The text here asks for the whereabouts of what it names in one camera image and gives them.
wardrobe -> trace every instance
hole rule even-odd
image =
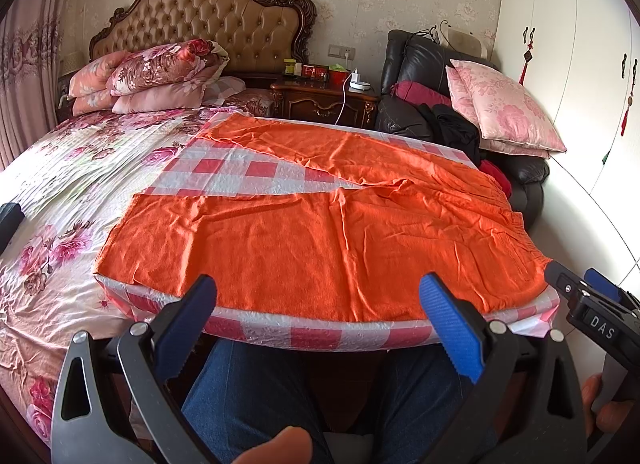
[[[519,80],[530,43],[524,86],[567,147],[548,161],[531,238],[577,274],[594,267],[640,297],[640,97],[628,106],[640,27],[624,0],[502,0],[492,62]],[[568,333],[564,316],[565,308],[558,325]],[[578,334],[574,345],[601,359]]]

red and white tablecloth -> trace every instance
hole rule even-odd
[[[228,113],[210,111],[210,120],[204,129],[215,126],[228,116]],[[385,142],[428,151],[475,168],[464,153],[446,146],[371,130],[313,126],[347,129]],[[338,187],[354,189],[359,186],[299,164],[196,136],[167,164],[145,193],[189,196],[282,195],[329,192]],[[100,274],[95,277],[118,307],[138,321],[150,320],[165,304],[178,300],[142,285],[127,285]],[[485,317],[504,321],[515,333],[544,336],[551,328],[558,305],[556,291],[548,287],[526,306],[505,309]],[[370,351],[440,341],[429,320],[332,322],[222,307],[213,311],[205,332],[258,345],[310,351]]]

hand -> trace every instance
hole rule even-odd
[[[593,433],[595,426],[603,433],[615,433],[622,426],[626,415],[634,405],[632,400],[625,400],[624,402],[611,401],[602,407],[594,419],[591,405],[598,395],[601,385],[602,374],[595,374],[587,379],[582,387],[582,406],[584,408],[587,437]]]
[[[287,426],[273,439],[251,448],[232,464],[309,464],[311,436],[302,428]]]

blue jeans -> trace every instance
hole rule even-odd
[[[418,463],[471,389],[441,345],[390,351],[353,433],[374,435],[372,464]],[[313,464],[333,464],[297,352],[219,339],[182,412],[222,464],[300,426]]]

curtain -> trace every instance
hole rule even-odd
[[[0,22],[0,169],[56,126],[64,0],[14,0]]]

